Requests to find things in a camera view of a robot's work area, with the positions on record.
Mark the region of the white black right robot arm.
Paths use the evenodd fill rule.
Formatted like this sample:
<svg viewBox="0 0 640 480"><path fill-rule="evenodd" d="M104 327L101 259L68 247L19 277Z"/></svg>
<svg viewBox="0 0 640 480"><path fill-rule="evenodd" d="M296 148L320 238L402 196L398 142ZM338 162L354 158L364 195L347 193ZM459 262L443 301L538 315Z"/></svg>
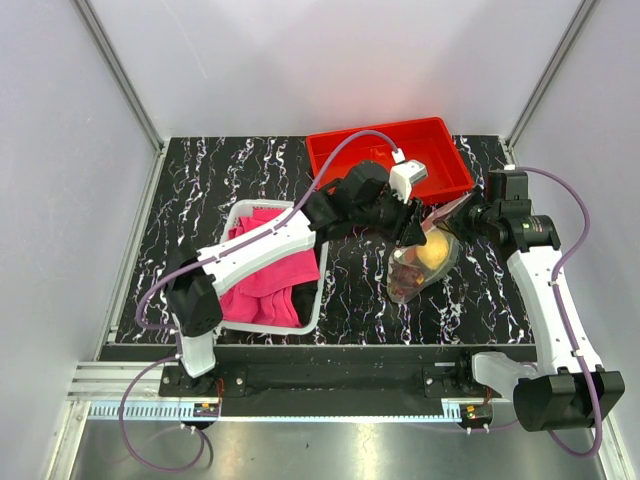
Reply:
<svg viewBox="0 0 640 480"><path fill-rule="evenodd" d="M529 432L598 428L624 393L624 380L605 369L587 338L564 275L570 255L553 220L533 213L529 173L490 171L485 188L462 198L446 224L461 240L487 240L505 263L534 334L537 363L476 353L454 371L454 384L470 397L494 390Z"/></svg>

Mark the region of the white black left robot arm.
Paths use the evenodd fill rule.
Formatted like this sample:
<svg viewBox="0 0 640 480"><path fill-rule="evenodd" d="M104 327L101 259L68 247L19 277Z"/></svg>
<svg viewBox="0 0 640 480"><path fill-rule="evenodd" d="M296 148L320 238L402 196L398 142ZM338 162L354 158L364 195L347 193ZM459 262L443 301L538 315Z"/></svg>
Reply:
<svg viewBox="0 0 640 480"><path fill-rule="evenodd" d="M372 229L399 247L425 243L422 203L412 190L427 176L426 166L416 160L391 169L364 161L262 226L202 251L181 248L164 288L180 336L181 384L196 396L214 388L213 331L223 320L220 298L249 275L344 237L354 227Z"/></svg>

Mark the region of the clear zip top bag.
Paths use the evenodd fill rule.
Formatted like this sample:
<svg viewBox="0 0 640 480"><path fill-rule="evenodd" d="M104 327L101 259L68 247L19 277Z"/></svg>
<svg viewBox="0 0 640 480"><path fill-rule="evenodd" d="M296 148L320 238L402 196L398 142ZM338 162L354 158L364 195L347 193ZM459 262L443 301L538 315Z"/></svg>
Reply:
<svg viewBox="0 0 640 480"><path fill-rule="evenodd" d="M471 194L466 193L426 217L421 224L426 237L424 245L393 250L387 269L387 294L392 302L407 304L455 266L460 242L447 221L470 197Z"/></svg>

